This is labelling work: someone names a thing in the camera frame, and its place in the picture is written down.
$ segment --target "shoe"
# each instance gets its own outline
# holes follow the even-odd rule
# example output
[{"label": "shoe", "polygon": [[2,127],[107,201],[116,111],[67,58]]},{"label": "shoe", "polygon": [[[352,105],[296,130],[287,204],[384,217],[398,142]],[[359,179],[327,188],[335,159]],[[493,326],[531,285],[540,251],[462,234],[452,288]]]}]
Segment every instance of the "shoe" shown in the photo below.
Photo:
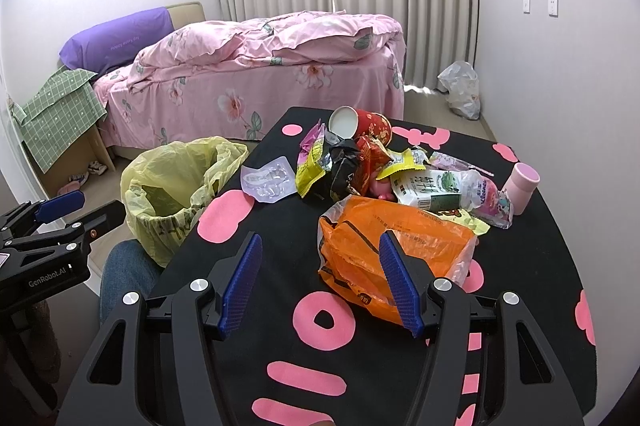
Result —
[{"label": "shoe", "polygon": [[89,163],[89,173],[92,173],[95,175],[102,175],[106,171],[107,171],[106,165],[102,164],[101,162],[92,161]]},{"label": "shoe", "polygon": [[65,184],[58,190],[58,195],[64,195],[72,191],[80,190],[80,183],[78,181],[71,181],[69,184]]},{"label": "shoe", "polygon": [[80,183],[80,186],[82,186],[87,181],[88,178],[89,178],[88,171],[84,173],[76,173],[75,175],[69,176],[69,182],[78,181]]}]

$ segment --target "silver screw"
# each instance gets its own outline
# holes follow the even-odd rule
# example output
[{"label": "silver screw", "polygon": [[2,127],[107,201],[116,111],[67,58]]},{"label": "silver screw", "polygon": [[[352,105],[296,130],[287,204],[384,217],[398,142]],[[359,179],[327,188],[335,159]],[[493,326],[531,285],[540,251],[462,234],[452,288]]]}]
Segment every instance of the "silver screw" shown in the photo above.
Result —
[{"label": "silver screw", "polygon": [[518,295],[511,291],[504,293],[502,299],[509,305],[517,305],[520,301]]},{"label": "silver screw", "polygon": [[195,279],[189,284],[189,287],[191,287],[191,290],[195,292],[204,291],[208,286],[209,286],[209,282],[204,278]]},{"label": "silver screw", "polygon": [[446,278],[436,278],[433,282],[433,286],[438,289],[438,291],[448,291],[451,289],[451,282]]},{"label": "silver screw", "polygon": [[137,292],[127,292],[126,295],[122,297],[122,302],[124,305],[133,305],[140,299],[140,295]]}]

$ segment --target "red cup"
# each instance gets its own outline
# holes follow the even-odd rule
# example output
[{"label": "red cup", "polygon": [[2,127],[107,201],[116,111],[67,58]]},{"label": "red cup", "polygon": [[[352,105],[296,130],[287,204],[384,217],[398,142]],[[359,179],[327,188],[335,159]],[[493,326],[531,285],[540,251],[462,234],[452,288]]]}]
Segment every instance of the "red cup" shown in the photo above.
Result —
[{"label": "red cup", "polygon": [[391,142],[391,123],[382,114],[344,106],[337,108],[329,118],[329,131],[342,139],[357,139],[369,135],[383,145]]},{"label": "red cup", "polygon": [[361,135],[369,135],[379,139],[383,145],[388,145],[391,142],[393,135],[391,131],[391,123],[382,114],[375,112],[367,112],[361,109],[356,109],[358,115],[358,127],[356,129],[356,137]]}]

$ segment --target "trash bin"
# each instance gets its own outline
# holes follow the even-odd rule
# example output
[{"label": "trash bin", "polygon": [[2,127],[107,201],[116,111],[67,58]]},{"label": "trash bin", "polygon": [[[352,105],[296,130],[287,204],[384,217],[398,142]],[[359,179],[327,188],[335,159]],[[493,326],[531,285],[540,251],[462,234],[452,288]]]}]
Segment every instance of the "trash bin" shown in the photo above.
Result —
[{"label": "trash bin", "polygon": [[245,145],[205,137],[143,152],[125,168],[120,194],[127,225],[158,265],[166,267],[248,154]]}]

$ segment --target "pink bedsheet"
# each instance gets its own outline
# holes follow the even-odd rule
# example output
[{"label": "pink bedsheet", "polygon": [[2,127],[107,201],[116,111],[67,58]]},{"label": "pink bedsheet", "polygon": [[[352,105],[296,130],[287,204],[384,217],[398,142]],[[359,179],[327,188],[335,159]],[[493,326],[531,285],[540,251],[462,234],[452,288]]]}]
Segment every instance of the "pink bedsheet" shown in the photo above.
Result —
[{"label": "pink bedsheet", "polygon": [[349,63],[278,63],[234,72],[194,69],[145,81],[142,89],[140,82],[127,86],[132,65],[107,74],[94,83],[108,111],[99,124],[104,144],[149,149],[211,135],[260,140],[293,106],[350,105],[402,119],[402,57],[388,45]]}]

